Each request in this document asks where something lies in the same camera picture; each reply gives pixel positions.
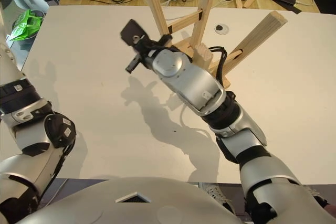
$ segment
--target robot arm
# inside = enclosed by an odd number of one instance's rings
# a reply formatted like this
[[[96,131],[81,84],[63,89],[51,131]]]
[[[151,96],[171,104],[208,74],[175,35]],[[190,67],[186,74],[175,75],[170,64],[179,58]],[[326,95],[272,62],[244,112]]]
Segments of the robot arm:
[[[290,169],[266,149],[262,130],[206,70],[177,48],[149,39],[133,20],[121,38],[138,53],[126,70],[142,63],[153,70],[216,134],[225,157],[239,164],[246,211],[254,223],[336,223],[302,187]]]
[[[37,210],[76,136],[74,123],[52,110],[9,54],[0,40],[0,114],[22,153],[0,163],[0,223],[15,223]]]

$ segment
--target white board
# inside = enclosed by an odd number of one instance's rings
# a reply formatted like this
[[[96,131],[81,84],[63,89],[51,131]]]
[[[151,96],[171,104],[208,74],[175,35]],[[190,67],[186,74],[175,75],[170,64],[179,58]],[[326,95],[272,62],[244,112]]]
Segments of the white board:
[[[164,12],[171,18],[193,10]],[[268,13],[214,8],[203,42],[230,52]],[[336,17],[281,13],[288,23],[227,76],[230,90],[302,183],[336,184]],[[200,118],[189,109],[181,115],[183,106],[153,72],[124,70],[134,52],[119,32],[131,18],[159,39],[149,8],[140,6],[55,6],[42,25],[24,72],[78,130],[59,177],[239,183],[238,166]],[[218,23],[230,32],[216,34]],[[19,152],[3,123],[0,136],[1,159]]]

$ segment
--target green bag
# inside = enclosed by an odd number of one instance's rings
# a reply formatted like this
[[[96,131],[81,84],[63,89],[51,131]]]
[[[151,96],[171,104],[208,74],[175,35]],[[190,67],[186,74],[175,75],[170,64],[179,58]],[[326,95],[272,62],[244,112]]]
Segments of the green bag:
[[[20,14],[14,24],[14,29],[10,35],[10,40],[24,40],[36,33],[41,27],[43,18],[36,17],[34,13],[28,9]]]

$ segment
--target floor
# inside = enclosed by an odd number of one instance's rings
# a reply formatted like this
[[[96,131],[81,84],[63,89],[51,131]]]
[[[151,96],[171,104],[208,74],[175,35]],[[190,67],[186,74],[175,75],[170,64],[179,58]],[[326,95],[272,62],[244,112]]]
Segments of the floor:
[[[17,44],[13,44],[12,46],[13,53],[18,56],[18,62],[20,67],[25,62],[27,57],[28,51],[27,50],[20,50]],[[52,197],[57,193],[57,196],[53,199],[54,201],[60,200],[67,195],[73,194],[79,190],[82,190],[88,186],[93,184],[99,183],[102,180],[83,180],[83,179],[69,179],[64,184],[64,187],[57,192],[60,185],[64,182],[64,179],[57,178],[48,191],[45,193],[40,206],[43,207],[47,204]],[[239,184],[221,184],[221,190],[223,191],[224,195],[228,199],[233,201],[233,205],[236,209],[237,215],[241,218],[241,220],[250,220],[250,217],[244,211],[244,195],[242,191],[242,187]],[[321,195],[325,195],[328,202],[331,204],[336,205],[336,185],[314,185],[311,186],[313,189],[318,190]]]

